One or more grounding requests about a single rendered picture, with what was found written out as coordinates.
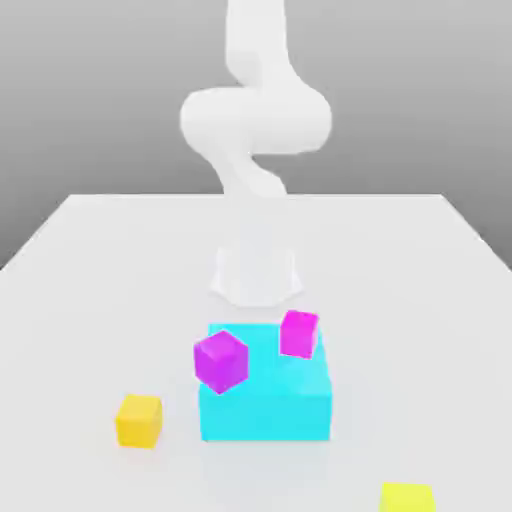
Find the small magenta cube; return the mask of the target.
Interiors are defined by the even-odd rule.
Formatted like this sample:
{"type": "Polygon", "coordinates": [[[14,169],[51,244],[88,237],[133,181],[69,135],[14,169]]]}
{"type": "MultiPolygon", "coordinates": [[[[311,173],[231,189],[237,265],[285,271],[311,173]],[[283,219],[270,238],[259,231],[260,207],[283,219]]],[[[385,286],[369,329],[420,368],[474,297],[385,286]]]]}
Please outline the small magenta cube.
{"type": "Polygon", "coordinates": [[[280,354],[311,359],[318,340],[318,327],[318,314],[288,310],[280,324],[280,354]]]}

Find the small purple cube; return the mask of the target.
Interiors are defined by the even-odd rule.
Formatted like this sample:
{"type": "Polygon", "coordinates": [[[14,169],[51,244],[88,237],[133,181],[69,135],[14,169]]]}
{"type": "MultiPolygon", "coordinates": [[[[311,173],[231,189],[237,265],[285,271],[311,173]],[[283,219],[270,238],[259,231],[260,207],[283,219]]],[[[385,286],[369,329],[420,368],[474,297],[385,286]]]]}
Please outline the small purple cube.
{"type": "Polygon", "coordinates": [[[226,330],[197,342],[193,355],[196,377],[218,395],[249,377],[249,347],[226,330]]]}

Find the small orange-yellow cube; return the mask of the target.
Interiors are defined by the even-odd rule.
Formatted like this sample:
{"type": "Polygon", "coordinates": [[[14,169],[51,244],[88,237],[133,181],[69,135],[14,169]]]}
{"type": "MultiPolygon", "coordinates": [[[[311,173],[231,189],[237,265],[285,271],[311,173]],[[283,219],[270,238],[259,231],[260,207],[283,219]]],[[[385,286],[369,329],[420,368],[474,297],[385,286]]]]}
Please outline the small orange-yellow cube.
{"type": "Polygon", "coordinates": [[[163,425],[163,408],[157,396],[128,394],[115,417],[117,441],[122,447],[153,449],[163,425]]]}

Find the small lemon yellow cube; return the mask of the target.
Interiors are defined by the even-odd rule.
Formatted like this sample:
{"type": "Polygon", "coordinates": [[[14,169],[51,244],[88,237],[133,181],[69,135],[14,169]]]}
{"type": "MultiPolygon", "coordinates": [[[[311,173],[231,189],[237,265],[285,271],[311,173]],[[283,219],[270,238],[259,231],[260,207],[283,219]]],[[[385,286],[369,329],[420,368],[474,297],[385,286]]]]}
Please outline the small lemon yellow cube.
{"type": "Polygon", "coordinates": [[[436,512],[432,488],[425,484],[385,482],[379,512],[436,512]]]}

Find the large cyan box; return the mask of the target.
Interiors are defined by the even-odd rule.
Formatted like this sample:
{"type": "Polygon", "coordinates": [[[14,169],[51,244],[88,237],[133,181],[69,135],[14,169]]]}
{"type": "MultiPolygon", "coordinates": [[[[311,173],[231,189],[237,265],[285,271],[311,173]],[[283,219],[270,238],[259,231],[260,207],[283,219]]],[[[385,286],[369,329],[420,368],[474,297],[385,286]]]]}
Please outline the large cyan box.
{"type": "Polygon", "coordinates": [[[279,353],[275,323],[211,323],[249,347],[249,377],[217,394],[201,384],[199,428],[204,441],[327,441],[333,392],[323,340],[313,356],[279,353]]]}

